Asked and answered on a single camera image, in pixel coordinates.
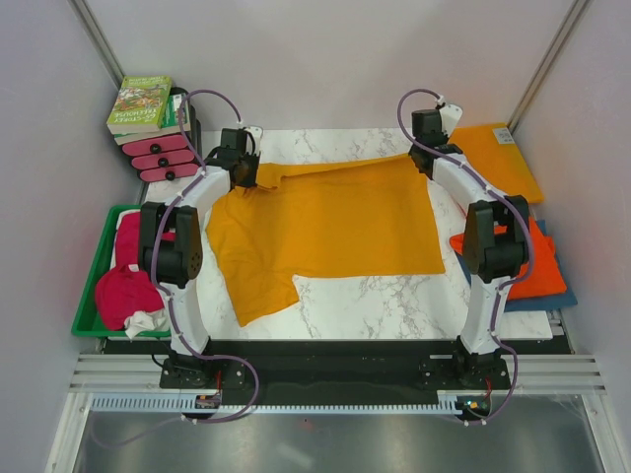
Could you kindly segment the yellow t shirt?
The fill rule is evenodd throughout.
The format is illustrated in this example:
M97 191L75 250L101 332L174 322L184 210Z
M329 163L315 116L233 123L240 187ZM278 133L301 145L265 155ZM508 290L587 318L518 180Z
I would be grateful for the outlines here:
M212 207L206 228L239 326L298 299L296 276L445 271L427 178L405 155L263 164Z

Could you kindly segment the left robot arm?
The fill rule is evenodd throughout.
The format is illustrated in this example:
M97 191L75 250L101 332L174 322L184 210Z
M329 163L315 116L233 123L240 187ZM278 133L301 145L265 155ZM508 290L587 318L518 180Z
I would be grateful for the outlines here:
M195 387L208 386L217 372L215 362L203 355L209 335L195 282L203 264L205 218L235 187L256 186L262 137L257 126L223 129L219 146L186 187L164 203L146 202L140 209L138 264L168 310L171 349L190 356L181 373Z

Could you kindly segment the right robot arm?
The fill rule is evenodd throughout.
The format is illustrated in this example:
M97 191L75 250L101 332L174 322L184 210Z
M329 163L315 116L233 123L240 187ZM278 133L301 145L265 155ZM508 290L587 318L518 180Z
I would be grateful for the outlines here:
M462 258L470 274L470 298L459 343L468 354L452 362L451 372L458 385L470 388L487 375L479 356L501 346L499 326L509 290L530 275L535 251L526 199L495 187L449 143L461 115L451 104L416 110L405 134L415 166L465 212Z

